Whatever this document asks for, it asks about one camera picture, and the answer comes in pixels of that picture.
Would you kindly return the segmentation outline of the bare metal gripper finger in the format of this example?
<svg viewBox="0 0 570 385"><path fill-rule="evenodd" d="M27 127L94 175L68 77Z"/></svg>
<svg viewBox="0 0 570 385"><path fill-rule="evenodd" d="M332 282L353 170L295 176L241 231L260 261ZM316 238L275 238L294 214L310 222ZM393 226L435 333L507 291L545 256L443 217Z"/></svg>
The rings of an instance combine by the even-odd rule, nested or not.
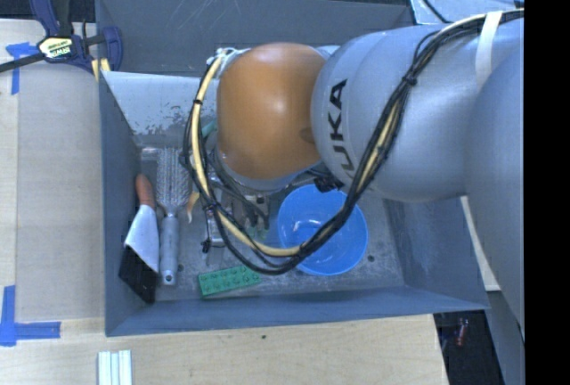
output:
<svg viewBox="0 0 570 385"><path fill-rule="evenodd" d="M207 262L221 262L224 256L224 240L213 218L207 220L207 237L204 241Z"/></svg>

